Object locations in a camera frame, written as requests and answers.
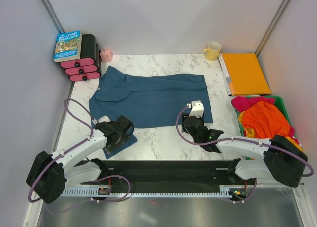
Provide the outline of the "blue t shirt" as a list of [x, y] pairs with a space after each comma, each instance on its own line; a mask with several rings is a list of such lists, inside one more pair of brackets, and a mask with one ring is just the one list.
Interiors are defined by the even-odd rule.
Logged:
[[199, 100], [204, 106], [204, 121], [213, 123], [207, 85], [203, 75], [175, 74], [168, 76], [132, 76], [109, 66], [99, 78], [96, 92], [89, 100], [94, 118], [108, 116], [116, 121], [121, 115], [128, 118], [144, 138], [130, 134], [129, 140], [111, 153], [102, 150], [109, 159], [127, 150], [136, 151], [134, 157], [161, 159], [171, 145], [165, 139], [177, 136], [176, 131], [162, 135], [159, 129], [168, 129], [180, 123], [178, 113], [191, 101]]

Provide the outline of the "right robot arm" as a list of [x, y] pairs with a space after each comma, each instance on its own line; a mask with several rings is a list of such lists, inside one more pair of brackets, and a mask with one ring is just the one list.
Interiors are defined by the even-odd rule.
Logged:
[[207, 128], [202, 118], [181, 115], [182, 131], [190, 134], [191, 144], [207, 152], [237, 154], [227, 170], [228, 181], [239, 184], [248, 179], [275, 179], [279, 183], [296, 188], [308, 166], [307, 156], [289, 139], [276, 135], [274, 138], [256, 139], [231, 136], [222, 130]]

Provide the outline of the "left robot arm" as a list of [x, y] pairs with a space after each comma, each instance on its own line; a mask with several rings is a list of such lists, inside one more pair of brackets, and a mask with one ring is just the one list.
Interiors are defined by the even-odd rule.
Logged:
[[67, 148], [48, 154], [38, 153], [26, 179], [31, 193], [46, 204], [56, 201], [65, 190], [85, 182], [103, 184], [109, 173], [99, 158], [83, 162], [92, 153], [106, 149], [110, 152], [121, 148], [130, 140], [129, 130], [133, 123], [121, 115], [115, 121], [97, 122], [89, 127], [86, 138]]

